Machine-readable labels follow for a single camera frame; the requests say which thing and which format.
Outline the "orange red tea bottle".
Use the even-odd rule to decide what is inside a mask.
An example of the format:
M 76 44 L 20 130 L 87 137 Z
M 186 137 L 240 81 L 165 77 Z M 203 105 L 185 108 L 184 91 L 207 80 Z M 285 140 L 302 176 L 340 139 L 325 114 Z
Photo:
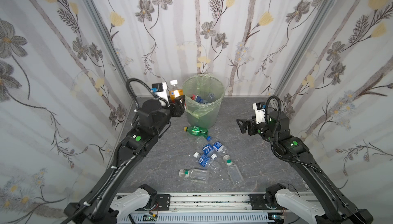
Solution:
M 169 95 L 172 101 L 174 101 L 175 98 L 184 95 L 182 87 L 178 84 L 178 80 L 171 80 L 170 85 Z

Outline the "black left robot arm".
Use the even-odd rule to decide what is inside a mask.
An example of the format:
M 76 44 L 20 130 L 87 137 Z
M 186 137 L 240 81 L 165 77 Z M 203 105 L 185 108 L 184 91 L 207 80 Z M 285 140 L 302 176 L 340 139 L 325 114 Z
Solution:
M 142 185 L 122 198 L 117 197 L 117 193 L 130 173 L 170 128 L 171 118 L 182 116 L 185 96 L 169 102 L 151 92 L 153 99 L 139 105 L 131 87 L 133 82 L 148 88 L 146 83 L 136 78 L 126 81 L 127 91 L 136 105 L 132 128 L 116 146 L 111 163 L 93 189 L 79 202 L 66 206 L 64 224 L 116 224 L 138 209 L 158 205 L 157 193 L 148 185 Z

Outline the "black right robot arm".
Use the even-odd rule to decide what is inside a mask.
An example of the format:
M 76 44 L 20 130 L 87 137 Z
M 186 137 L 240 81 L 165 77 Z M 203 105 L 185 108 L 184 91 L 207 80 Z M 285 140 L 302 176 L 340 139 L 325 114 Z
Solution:
M 352 203 L 320 168 L 306 144 L 291 135 L 290 120 L 281 104 L 279 97 L 271 96 L 265 102 L 253 104 L 252 119 L 236 122 L 241 133 L 259 135 L 279 160 L 295 169 L 321 206 L 291 193 L 282 184 L 266 189 L 266 205 L 288 209 L 309 224 L 371 224 L 374 220 L 371 213 Z

